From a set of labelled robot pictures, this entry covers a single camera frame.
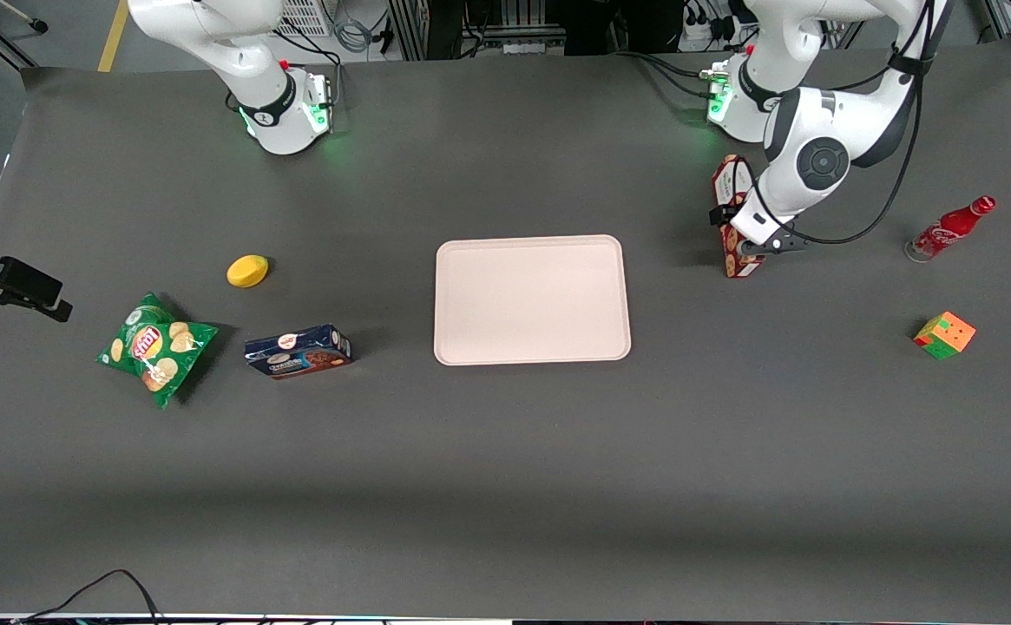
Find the cracker box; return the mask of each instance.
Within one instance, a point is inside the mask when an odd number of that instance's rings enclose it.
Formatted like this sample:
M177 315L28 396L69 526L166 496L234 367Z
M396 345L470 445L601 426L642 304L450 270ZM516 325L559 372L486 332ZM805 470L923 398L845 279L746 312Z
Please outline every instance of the cracker box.
M249 365L274 379L291 378L351 363L351 341L331 324L259 340L244 346Z
M740 205L744 195L751 190L751 171L747 163L738 162L736 155L728 155L713 175L714 198L719 205ZM747 278L767 260L763 254L744 256L740 244L744 235L729 224L720 227L720 245L725 252L725 276Z

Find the plastic tray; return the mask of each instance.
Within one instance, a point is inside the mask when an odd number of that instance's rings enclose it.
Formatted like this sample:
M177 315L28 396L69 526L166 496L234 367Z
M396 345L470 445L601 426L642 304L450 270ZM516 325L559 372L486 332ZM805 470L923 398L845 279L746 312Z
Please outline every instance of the plastic tray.
M621 244L609 235L447 242L435 356L445 365L620 360L632 347Z

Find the coca-cola bottle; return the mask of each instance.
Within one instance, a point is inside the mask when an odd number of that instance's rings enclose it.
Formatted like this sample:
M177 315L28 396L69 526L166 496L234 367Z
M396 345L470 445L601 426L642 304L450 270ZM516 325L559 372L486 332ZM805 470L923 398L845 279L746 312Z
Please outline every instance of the coca-cola bottle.
M946 212L937 222L923 230L913 242L906 242L906 256L914 262L929 262L934 256L945 252L945 249L960 239L969 236L980 217L995 208L995 198L982 195L977 201L964 208Z

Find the bag of chips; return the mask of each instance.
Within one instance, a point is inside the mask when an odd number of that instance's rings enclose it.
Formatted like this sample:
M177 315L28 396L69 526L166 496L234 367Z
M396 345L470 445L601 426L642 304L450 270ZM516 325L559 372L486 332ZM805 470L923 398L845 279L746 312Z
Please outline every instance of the bag of chips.
M149 292L96 361L144 380L159 408L165 408L216 332L212 326L177 321Z

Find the blue box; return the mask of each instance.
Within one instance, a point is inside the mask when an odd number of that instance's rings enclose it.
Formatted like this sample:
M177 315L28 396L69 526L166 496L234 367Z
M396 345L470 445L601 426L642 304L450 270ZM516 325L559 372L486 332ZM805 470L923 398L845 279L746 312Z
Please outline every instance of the blue box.
M249 365L274 379L351 364L351 341L331 324L249 340L243 352Z

